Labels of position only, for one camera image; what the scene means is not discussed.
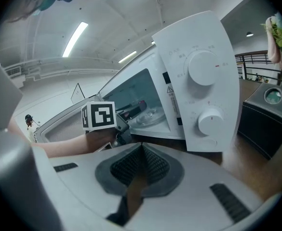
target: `railing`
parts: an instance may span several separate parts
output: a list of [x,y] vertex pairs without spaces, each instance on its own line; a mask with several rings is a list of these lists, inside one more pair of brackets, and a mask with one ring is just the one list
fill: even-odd
[[[254,52],[248,52],[248,53],[243,53],[243,54],[237,54],[237,55],[235,55],[235,58],[236,58],[237,65],[242,64],[242,67],[237,67],[237,68],[242,70],[242,72],[239,72],[239,74],[242,74],[243,79],[248,79],[248,75],[249,75],[249,76],[256,76],[255,79],[252,79],[254,81],[261,82],[261,79],[266,78],[266,79],[276,80],[277,85],[282,84],[282,71],[277,70],[277,69],[273,69],[273,63],[268,59],[267,51],[254,51]],[[257,67],[258,64],[268,64],[269,67],[268,68]],[[276,77],[258,74],[258,73],[256,73],[256,74],[248,73],[247,70],[249,70],[249,69],[251,69],[251,70],[252,69],[259,69],[259,70],[277,72],[278,77],[276,78]]]

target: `ceiling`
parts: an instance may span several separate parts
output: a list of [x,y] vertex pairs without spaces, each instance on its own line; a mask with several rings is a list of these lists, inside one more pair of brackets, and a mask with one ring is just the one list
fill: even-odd
[[[118,70],[127,62],[119,64],[118,61],[133,51],[140,53],[148,48],[153,34],[180,19],[207,10],[214,11],[222,19],[231,42],[237,42],[242,40],[247,28],[255,30],[255,21],[248,21],[250,14],[255,11],[257,1],[57,1],[49,9],[25,21],[1,25],[0,63],[6,68],[19,65],[27,77],[37,79],[66,74],[71,69],[80,73],[88,70]],[[80,22],[89,25],[70,56],[62,58],[65,47]]]

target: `microwave door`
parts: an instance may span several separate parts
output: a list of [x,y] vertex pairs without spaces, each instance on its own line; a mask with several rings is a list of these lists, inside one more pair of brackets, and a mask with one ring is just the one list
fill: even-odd
[[35,131],[37,142],[65,141],[84,134],[81,107],[89,101],[101,101],[98,96],[84,99],[62,111]]

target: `microwave control panel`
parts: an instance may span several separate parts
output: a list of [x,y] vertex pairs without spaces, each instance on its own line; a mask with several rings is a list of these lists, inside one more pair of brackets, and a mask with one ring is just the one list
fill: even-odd
[[179,106],[187,150],[230,147],[239,111],[234,51],[220,20],[202,12],[153,36]]

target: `white microwave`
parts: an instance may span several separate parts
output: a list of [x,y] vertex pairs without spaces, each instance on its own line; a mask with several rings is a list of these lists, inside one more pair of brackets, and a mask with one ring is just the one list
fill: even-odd
[[38,140],[82,134],[81,106],[100,100],[115,102],[132,134],[186,140],[188,151],[227,150],[236,130],[240,91],[234,52],[221,22],[213,12],[203,12],[164,28],[153,39],[155,44],[97,95],[40,127]]

